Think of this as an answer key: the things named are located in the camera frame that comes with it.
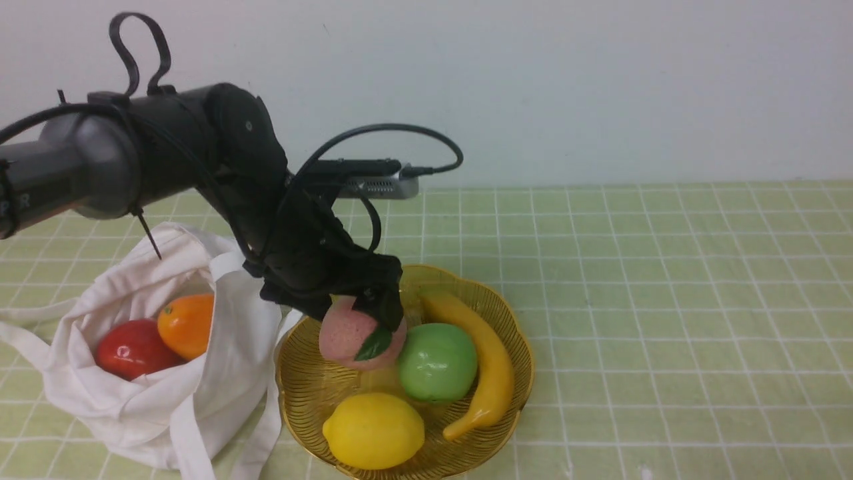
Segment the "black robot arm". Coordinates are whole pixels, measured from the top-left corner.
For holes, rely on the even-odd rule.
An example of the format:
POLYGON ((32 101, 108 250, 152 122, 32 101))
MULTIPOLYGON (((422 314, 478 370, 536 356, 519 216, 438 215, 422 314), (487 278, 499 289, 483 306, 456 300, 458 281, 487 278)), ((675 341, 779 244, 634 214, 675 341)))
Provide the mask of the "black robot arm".
POLYGON ((332 297, 387 331, 403 320, 399 259, 356 244, 332 210, 359 167, 308 160, 292 173, 263 101, 231 84, 131 99, 95 92, 2 130, 2 238, 74 210, 140 215, 187 189, 229 224, 262 299, 324 319, 332 297))

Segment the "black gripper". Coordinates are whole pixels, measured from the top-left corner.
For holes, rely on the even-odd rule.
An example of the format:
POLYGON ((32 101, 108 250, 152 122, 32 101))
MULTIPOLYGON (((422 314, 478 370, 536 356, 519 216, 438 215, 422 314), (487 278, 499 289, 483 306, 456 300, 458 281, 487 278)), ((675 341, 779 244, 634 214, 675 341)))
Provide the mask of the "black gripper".
POLYGON ((245 262, 263 280, 262 300, 323 320, 335 295, 354 297, 355 310, 396 332, 403 322, 399 259, 354 243, 323 201, 278 181, 243 177, 243 235, 256 255, 245 262))

